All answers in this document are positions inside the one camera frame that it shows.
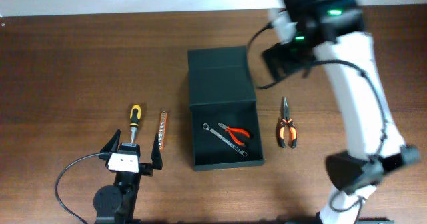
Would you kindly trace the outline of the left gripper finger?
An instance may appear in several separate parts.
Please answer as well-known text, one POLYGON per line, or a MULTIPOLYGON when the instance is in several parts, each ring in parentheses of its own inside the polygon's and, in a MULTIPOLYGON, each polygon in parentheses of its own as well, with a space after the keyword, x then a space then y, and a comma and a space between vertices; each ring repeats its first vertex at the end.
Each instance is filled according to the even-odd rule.
POLYGON ((155 170, 162 170, 163 169, 163 160, 161 157, 161 151, 159 148, 159 135, 155 135, 155 139, 153 142, 153 149, 151 152, 151 160, 152 160, 152 166, 155 170))
POLYGON ((104 145, 100 150, 101 153, 116 153, 119 146, 119 140, 121 136, 121 130, 118 129, 113 137, 104 145))

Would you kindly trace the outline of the orange socket bit rail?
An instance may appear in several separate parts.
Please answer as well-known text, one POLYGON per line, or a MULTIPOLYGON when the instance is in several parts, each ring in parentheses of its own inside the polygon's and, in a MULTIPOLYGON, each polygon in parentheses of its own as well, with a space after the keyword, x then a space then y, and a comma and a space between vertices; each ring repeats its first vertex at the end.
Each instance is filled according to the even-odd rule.
POLYGON ((159 144, 160 150, 162 150, 165 146, 164 142, 165 142, 166 125, 167 125, 167 112, 162 111, 161 112, 161 119, 160 119, 160 123, 159 123, 159 131, 158 131, 158 144, 159 144))

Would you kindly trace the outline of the silver ring wrench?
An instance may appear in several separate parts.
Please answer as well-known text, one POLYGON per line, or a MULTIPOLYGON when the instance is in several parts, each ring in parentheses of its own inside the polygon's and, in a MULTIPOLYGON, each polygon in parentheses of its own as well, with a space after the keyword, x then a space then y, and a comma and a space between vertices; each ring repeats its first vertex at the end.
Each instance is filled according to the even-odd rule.
POLYGON ((222 140, 225 144, 227 144, 228 146, 230 146, 234 151, 236 151, 237 153, 239 153, 241 156, 243 156, 243 157, 247 157, 248 156, 248 154, 245 151, 241 150, 239 147, 237 147, 236 145, 234 145, 233 143, 231 143, 230 141, 228 141, 225 137, 223 137, 217 131, 215 131, 213 128, 211 128, 207 123, 204 123, 202 125, 202 127, 206 131, 209 131, 209 132, 213 133, 218 139, 222 140))

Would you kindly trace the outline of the black orange needle-nose pliers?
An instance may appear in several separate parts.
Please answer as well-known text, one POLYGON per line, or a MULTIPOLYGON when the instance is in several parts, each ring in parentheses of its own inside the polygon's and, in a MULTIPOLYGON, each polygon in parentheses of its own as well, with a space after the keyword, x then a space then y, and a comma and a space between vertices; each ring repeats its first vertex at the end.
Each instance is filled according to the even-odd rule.
POLYGON ((293 119, 290 118, 290 109, 288 106, 287 99, 285 97, 282 97, 282 106, 280 111, 280 120, 278 121, 278 126, 276 128, 277 131, 277 139, 278 139, 278 145, 281 148, 284 148, 286 146, 286 139, 285 139, 285 132, 289 131, 289 144, 290 147, 293 149, 297 145, 298 141, 298 132, 296 130, 296 127, 294 125, 293 119))

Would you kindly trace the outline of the small red cutting pliers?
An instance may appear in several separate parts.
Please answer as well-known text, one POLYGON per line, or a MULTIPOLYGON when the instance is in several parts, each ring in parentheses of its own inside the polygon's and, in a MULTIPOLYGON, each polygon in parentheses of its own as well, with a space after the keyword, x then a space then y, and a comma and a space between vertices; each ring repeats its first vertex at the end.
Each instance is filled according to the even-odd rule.
POLYGON ((240 129, 240 128, 235 128, 235 127, 230 127, 228 125, 225 125, 223 123, 218 123, 218 126, 221 127, 233 140, 233 142, 239 146, 245 147, 246 144, 242 141, 240 141, 237 137, 236 134, 238 135, 243 135, 246 138, 250 138, 250 134, 244 130, 244 129, 240 129))

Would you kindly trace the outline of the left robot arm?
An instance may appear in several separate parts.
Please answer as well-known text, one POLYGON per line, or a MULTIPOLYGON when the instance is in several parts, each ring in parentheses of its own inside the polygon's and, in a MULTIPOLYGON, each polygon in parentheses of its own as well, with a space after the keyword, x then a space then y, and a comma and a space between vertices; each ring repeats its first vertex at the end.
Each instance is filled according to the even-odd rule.
POLYGON ((141 223, 134 217, 137 195, 143 176, 152 176, 155 170, 163 169, 159 148, 159 135, 155 136, 151 162, 141 163, 140 146, 136 143, 120 143, 121 131, 105 144, 100 159, 109 171, 115 173, 112 185, 100 188, 93 198, 97 212, 96 223, 132 224, 141 223))

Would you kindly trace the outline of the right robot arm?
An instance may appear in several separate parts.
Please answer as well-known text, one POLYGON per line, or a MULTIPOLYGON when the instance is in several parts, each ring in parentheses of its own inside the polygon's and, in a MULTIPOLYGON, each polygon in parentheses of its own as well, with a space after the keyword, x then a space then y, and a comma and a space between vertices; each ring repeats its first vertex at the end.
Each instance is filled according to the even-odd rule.
POLYGON ((326 157, 332 189, 316 223, 355 223, 383 178, 418 163, 420 153, 393 121, 357 1, 283 2, 270 21, 279 42, 262 53, 270 75, 278 83, 323 67, 346 132, 346 149, 326 157))

